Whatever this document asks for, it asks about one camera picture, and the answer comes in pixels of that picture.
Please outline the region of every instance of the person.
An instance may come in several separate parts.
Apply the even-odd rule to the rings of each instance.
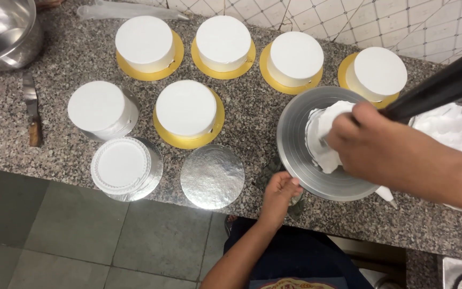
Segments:
[[[327,142],[355,177],[462,208],[462,152],[388,120],[369,103],[339,115]],[[232,222],[224,256],[200,289],[372,288],[323,233],[282,226],[290,198],[301,192],[298,179],[275,174],[260,217]]]

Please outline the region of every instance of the silver turntable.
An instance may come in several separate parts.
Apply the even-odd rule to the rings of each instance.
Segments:
[[[357,103],[365,100],[355,92],[337,86],[309,89],[294,97],[283,110],[277,124],[277,148],[283,165],[299,178],[308,192],[327,200],[350,201],[373,193],[378,185],[347,174],[342,166],[325,174],[313,163],[305,145],[305,129],[310,111],[330,107],[339,100]]]

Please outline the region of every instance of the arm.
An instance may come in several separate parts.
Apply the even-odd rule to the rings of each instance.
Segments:
[[[242,289],[254,265],[281,227],[292,196],[302,192],[299,180],[287,172],[275,174],[268,183],[260,218],[215,264],[200,289]]]
[[[389,121],[369,103],[338,116],[327,141],[353,176],[462,208],[462,152]]]

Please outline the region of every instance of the floor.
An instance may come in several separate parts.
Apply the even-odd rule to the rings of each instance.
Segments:
[[[0,171],[0,289],[195,289],[224,218]]]

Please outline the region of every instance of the mixing bowl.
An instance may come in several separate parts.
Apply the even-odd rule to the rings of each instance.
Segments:
[[[0,0],[0,70],[20,69],[42,48],[34,0]]]
[[[306,148],[305,131],[310,111],[327,108],[339,100],[352,103],[366,101],[362,96],[337,86],[308,89],[286,105],[277,124],[277,148],[284,167],[300,180],[308,192],[327,200],[359,200],[375,192],[378,185],[359,180],[339,166],[331,174],[313,163]]]

